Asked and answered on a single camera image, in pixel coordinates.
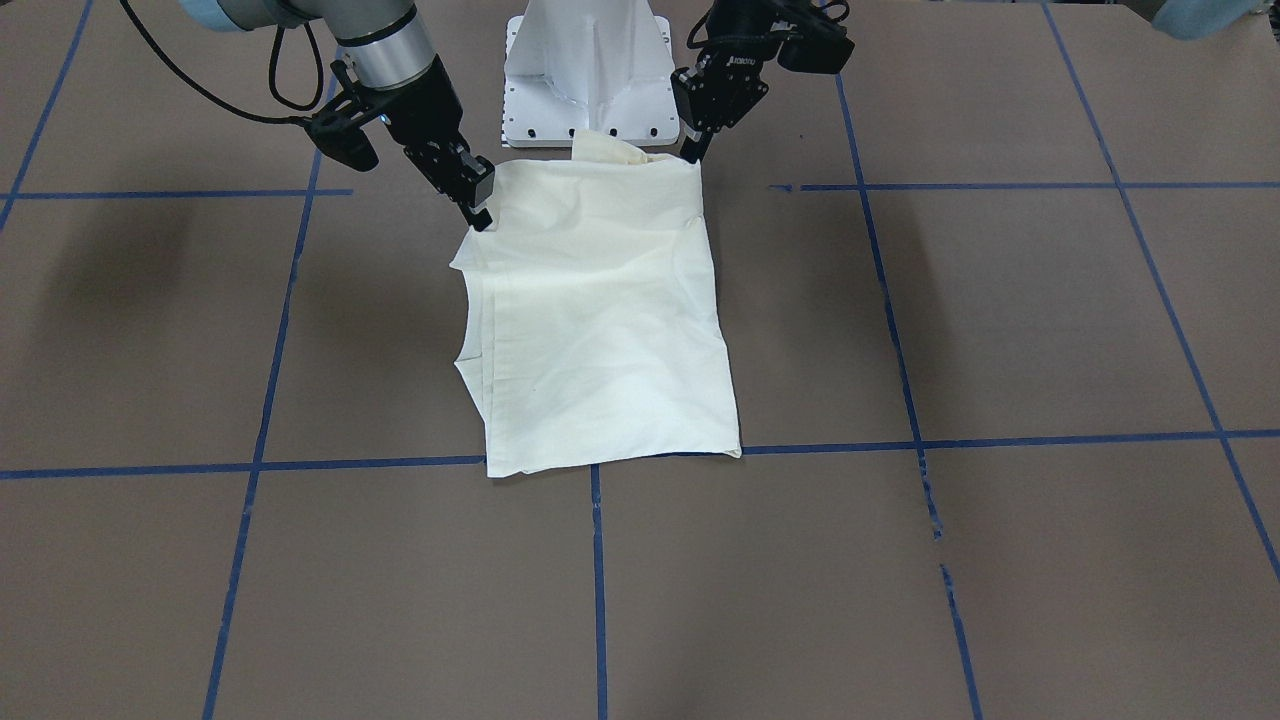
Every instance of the blue tape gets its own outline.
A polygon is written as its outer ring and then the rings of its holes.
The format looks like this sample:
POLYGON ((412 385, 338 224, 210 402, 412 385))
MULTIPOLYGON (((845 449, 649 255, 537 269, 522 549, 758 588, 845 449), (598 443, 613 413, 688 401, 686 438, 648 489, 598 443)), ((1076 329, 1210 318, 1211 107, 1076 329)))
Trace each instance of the blue tape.
POLYGON ((823 452, 884 452, 915 450, 915 443, 902 442, 850 442, 820 445, 753 445, 742 448, 742 455, 819 455, 823 452))
POLYGON ((946 565, 942 569, 942 584, 947 589, 947 607, 951 609, 951 628, 956 633, 956 647, 960 648, 960 665, 964 669, 964 682, 969 688, 969 707, 973 710, 973 720, 982 720, 982 700, 978 697, 978 683, 973 676, 973 659, 969 656, 969 639, 964 633, 964 620, 960 618, 960 605, 956 602, 955 582, 946 565))
MULTIPOLYGON (((791 184, 771 184, 773 190, 792 192, 791 184)), ((861 187, 872 192, 918 192, 931 190, 1114 190, 1115 182, 872 182, 859 184, 801 184, 800 192, 856 192, 861 187)), ((1280 188, 1271 181, 1207 181, 1207 182, 1126 182, 1134 190, 1248 190, 1280 188)))
MULTIPOLYGON (((333 97, 338 87, 337 78, 330 78, 328 97, 333 97)), ((275 333, 275 351, 271 354, 271 370, 268 374, 266 393, 262 398, 262 420, 253 443, 253 464, 260 465, 266 454, 266 436, 271 428, 271 410, 275 407, 275 388, 280 379, 280 365, 284 361, 284 342, 289 333, 289 310, 293 306, 293 288, 298 282, 298 265, 307 242, 307 229, 311 225, 311 208, 315 205, 316 184, 320 181, 319 150, 311 156, 311 174, 307 179, 306 200, 302 202, 302 219, 298 222, 298 237, 293 243, 293 261, 289 264, 289 279, 284 286, 284 306, 280 309, 280 324, 275 333)), ((227 582, 227 598, 223 602, 223 621, 218 629, 218 643, 214 647, 214 661, 209 671, 209 689, 205 692, 202 720, 212 720, 218 705, 218 688, 223 676, 223 662, 227 660, 227 642, 230 638, 232 618, 236 614, 236 592, 239 588, 241 569, 244 565, 244 548, 248 544, 250 523, 253 519, 253 500, 257 496, 257 482, 261 470, 250 473, 244 488, 244 509, 241 512, 239 533, 236 536, 236 552, 232 556, 232 571, 227 582)))
POLYGON ((867 237, 872 246, 872 258, 876 261, 876 279, 879 282, 881 293, 884 297, 884 319, 888 324, 888 337, 893 343, 893 352, 897 355, 897 373, 902 382, 902 401, 906 404, 906 419, 911 425, 911 442, 915 448, 915 460, 920 466, 920 484, 924 487, 924 502, 929 509, 929 520, 933 523, 933 539, 942 538, 942 518, 938 516, 938 506, 933 501, 933 486, 929 482, 929 465, 924 456, 924 442, 920 437, 920 420, 915 414, 915 400, 911 396, 911 378, 906 372, 906 355, 902 352, 902 338, 897 332, 897 319, 893 315, 893 299, 888 290, 888 277, 884 274, 884 259, 881 255, 879 236, 876 233, 876 219, 872 215, 872 201, 867 193, 867 178, 863 174, 863 160, 858 152, 858 136, 854 133, 854 117, 849 110, 849 100, 845 97, 845 79, 836 74, 836 94, 840 96, 840 109, 845 115, 845 133, 849 136, 849 155, 854 161, 854 177, 858 181, 858 195, 863 204, 863 218, 867 220, 867 237))
POLYGON ((1108 182, 919 182, 919 183, 870 183, 870 191, 920 191, 920 190, 1111 190, 1108 182))
POLYGON ((275 460, 257 466, 264 473, 297 470, 367 470, 371 468, 439 468, 480 465, 484 455, 442 455, 435 457, 374 457, 366 460, 275 460))
POLYGON ((252 462, 221 462, 209 465, 136 465, 116 468, 51 468, 38 470, 0 470, 0 480, 123 478, 138 475, 206 475, 218 473, 250 473, 252 470, 252 462))
POLYGON ((1169 322, 1174 328, 1174 334, 1178 336, 1178 343, 1181 346, 1183 356, 1187 359, 1187 365, 1192 370, 1192 378, 1196 380, 1196 388, 1199 391, 1201 400, 1204 402, 1204 410, 1208 413, 1216 437, 1222 446, 1222 454, 1226 455, 1226 461, 1231 468, 1231 474, 1234 475, 1235 484, 1240 491, 1240 497, 1244 500, 1244 506, 1248 509, 1249 518, 1253 520, 1253 528, 1258 533, 1258 541, 1262 543, 1267 560, 1271 562, 1271 571, 1275 574, 1276 580, 1280 582, 1280 556, 1276 555, 1275 544, 1271 542, 1271 536, 1267 533, 1266 524, 1262 521, 1262 515, 1258 512, 1257 503, 1253 501, 1253 493, 1249 492, 1249 484, 1245 482, 1244 474, 1240 471, 1240 466, 1235 460, 1235 452, 1231 450, 1229 436, 1222 428, 1222 421, 1219 418, 1217 409, 1213 406, 1213 398, 1210 396, 1208 386, 1204 383, 1204 377, 1201 374, 1199 365, 1196 363, 1196 355, 1192 352, 1190 342, 1187 340, 1187 333, 1183 332, 1183 324, 1178 319, 1178 313, 1174 310, 1174 301, 1169 296, 1169 291, 1165 288, 1165 281, 1160 275, 1160 269, 1156 266, 1156 258, 1151 252, 1151 246, 1147 243, 1147 236, 1142 229, 1142 223, 1138 222, 1138 214, 1134 211, 1133 202, 1129 200, 1129 192, 1125 190, 1125 184, 1120 179, 1120 172, 1116 169, 1115 159, 1111 156, 1111 149, 1107 147, 1107 141, 1102 136, 1102 128, 1098 126, 1097 115, 1093 114, 1093 106, 1089 105, 1089 99, 1084 94, 1084 86, 1080 83, 1080 76, 1075 72, 1075 64, 1071 61, 1071 55, 1066 50, 1066 42, 1062 41, 1062 33, 1059 32, 1057 23, 1053 20, 1053 13, 1050 12, 1050 6, 1047 4, 1041 5, 1041 10, 1043 10, 1044 19, 1048 22, 1050 31, 1053 33, 1053 41, 1057 42, 1057 49, 1062 55, 1062 61, 1066 64, 1066 72, 1071 77, 1071 83, 1075 85, 1075 94, 1080 99, 1080 105, 1084 106, 1084 114, 1089 119, 1089 127, 1093 128, 1093 135, 1098 140, 1098 147, 1102 150, 1102 158, 1106 160, 1107 168, 1111 170, 1111 178, 1115 181, 1116 191, 1120 192, 1120 200, 1124 202, 1125 213, 1129 215, 1129 224, 1133 227, 1133 233, 1138 238, 1138 246, 1142 249, 1142 256, 1147 261, 1147 269, 1151 272, 1151 279, 1156 284, 1156 290, 1160 293, 1160 301, 1165 306, 1165 313, 1169 314, 1169 322))
MULTIPOLYGON (((17 200, 170 200, 187 197, 306 197, 307 190, 122 190, 106 192, 19 192, 17 200)), ((315 196, 355 195, 351 188, 326 188, 315 196)))
POLYGON ((600 466, 591 465, 591 550, 595 562, 595 711, 609 717, 609 669, 604 623, 604 528, 600 518, 600 466))
POLYGON ((1280 188, 1280 182, 1126 182, 1124 186, 1132 190, 1249 190, 1280 188))
POLYGON ((54 88, 49 92, 49 100, 45 101, 45 109, 40 113, 40 120, 36 122, 36 131, 31 133, 31 141, 27 143, 27 152, 22 156, 22 165, 18 167, 18 174, 13 178, 9 197, 4 201, 4 208, 0 209, 0 231, 3 231, 5 223, 9 222, 9 213, 13 211, 13 202, 17 199, 18 190, 22 188, 22 181, 27 177, 27 170, 31 168, 31 159, 36 156, 36 146, 40 145, 40 138, 45 133, 45 126, 49 124, 49 115, 52 114, 54 105, 58 102, 58 96, 63 91, 63 83, 67 81, 67 73, 72 69, 72 60, 76 59, 76 51, 79 50, 79 41, 81 37, 84 36, 84 26, 88 24, 88 13, 92 9, 93 0, 84 0, 84 9, 81 10, 79 22, 76 23, 76 32, 72 35, 72 44, 67 47, 67 56, 63 59, 63 67, 58 70, 58 79, 54 82, 54 88))
POLYGON ((1268 437, 1280 437, 1280 429, 1226 430, 1225 434, 1229 438, 1268 438, 1268 437))
POLYGON ((1006 437, 1006 438, 973 438, 973 439, 928 439, 924 447, 928 450, 952 450, 975 447, 1039 447, 1048 445, 1112 445, 1130 442, 1185 442, 1197 439, 1217 439, 1216 432, 1183 432, 1183 433, 1120 433, 1103 436, 1044 436, 1044 437, 1006 437))

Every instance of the white cloth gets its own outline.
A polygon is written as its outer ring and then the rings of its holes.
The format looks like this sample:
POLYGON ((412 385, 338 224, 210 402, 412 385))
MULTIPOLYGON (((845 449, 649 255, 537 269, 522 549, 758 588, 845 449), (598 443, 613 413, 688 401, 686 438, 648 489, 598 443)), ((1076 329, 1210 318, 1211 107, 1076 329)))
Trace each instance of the white cloth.
POLYGON ((488 206, 451 266, 489 477, 741 456, 699 167, 579 131, 572 160, 498 165, 488 206))

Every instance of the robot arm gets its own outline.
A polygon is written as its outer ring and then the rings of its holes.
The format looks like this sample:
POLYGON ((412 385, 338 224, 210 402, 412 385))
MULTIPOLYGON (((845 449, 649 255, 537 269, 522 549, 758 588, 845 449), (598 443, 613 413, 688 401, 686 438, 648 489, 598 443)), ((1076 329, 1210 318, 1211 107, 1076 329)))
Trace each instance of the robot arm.
POLYGON ((690 49, 701 50, 692 68, 671 76, 676 110, 689 137, 680 156, 696 163, 707 155, 712 137, 737 124, 769 91, 760 79, 764 63, 774 58, 797 73, 836 74, 854 44, 840 20, 849 15, 846 0, 814 5, 810 0, 716 0, 689 33, 690 49), (831 15, 831 9, 841 10, 831 15), (705 26, 707 40, 695 41, 705 26))
POLYGON ((251 31, 323 19, 343 50, 330 68, 342 91, 300 118, 321 152, 356 170, 378 165, 364 126, 380 119, 428 181, 484 229, 493 164, 471 155, 462 105, 413 0, 183 0, 206 27, 251 31))

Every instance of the black cable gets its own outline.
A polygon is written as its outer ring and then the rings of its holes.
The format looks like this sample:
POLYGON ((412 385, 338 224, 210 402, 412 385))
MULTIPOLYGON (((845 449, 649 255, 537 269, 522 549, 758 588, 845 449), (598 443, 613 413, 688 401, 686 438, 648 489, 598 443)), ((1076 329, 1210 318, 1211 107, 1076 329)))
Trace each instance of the black cable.
POLYGON ((324 95, 324 60, 320 59, 320 46, 316 45, 316 33, 311 29, 311 23, 302 26, 307 31, 307 40, 311 41, 311 56, 316 61, 316 92, 311 96, 311 101, 306 105, 300 105, 292 100, 280 95, 280 90, 275 85, 276 69, 280 63, 280 46, 284 45, 284 27, 275 27, 275 40, 271 42, 271 63, 266 69, 266 85, 271 88, 271 97, 284 105, 285 108, 306 113, 308 110, 315 110, 315 106, 320 104, 320 97, 324 95))
POLYGON ((232 105, 230 102, 227 102, 225 100, 223 100, 221 97, 214 95, 212 92, 209 92, 198 82, 191 79, 191 76, 188 76, 187 73, 182 72, 182 68, 179 68, 178 65, 175 65, 173 63, 173 60, 169 59, 169 55, 166 55, 165 51, 160 49, 160 45, 157 45, 156 40, 154 37, 151 37, 150 32, 147 32, 146 26, 142 24, 141 19, 138 19, 138 15, 133 12, 133 8, 129 6, 129 0, 120 0, 120 8, 124 9, 124 14, 129 17, 129 22, 133 23, 133 27, 137 28, 138 35, 141 35, 142 40, 146 41, 146 44, 147 44, 148 47, 151 47, 151 51, 155 53, 156 58, 160 58, 160 61, 164 63, 165 67, 169 68, 169 70, 173 74, 178 76, 178 78, 182 79, 182 82, 184 82, 188 86, 191 86, 191 88, 195 90, 196 92, 204 95, 205 99, 209 100, 210 102, 212 102, 214 105, 218 105, 219 108, 221 108, 223 110, 227 110, 228 113, 232 113, 233 115, 244 118, 246 120, 253 120, 255 123, 264 123, 264 124, 269 124, 269 126, 305 126, 306 124, 307 119, 306 118, 300 118, 297 115, 289 115, 289 117, 284 117, 284 118, 274 118, 274 117, 269 117, 269 115, 259 115, 259 114, 255 114, 255 113, 250 113, 247 110, 241 110, 239 108, 232 105))

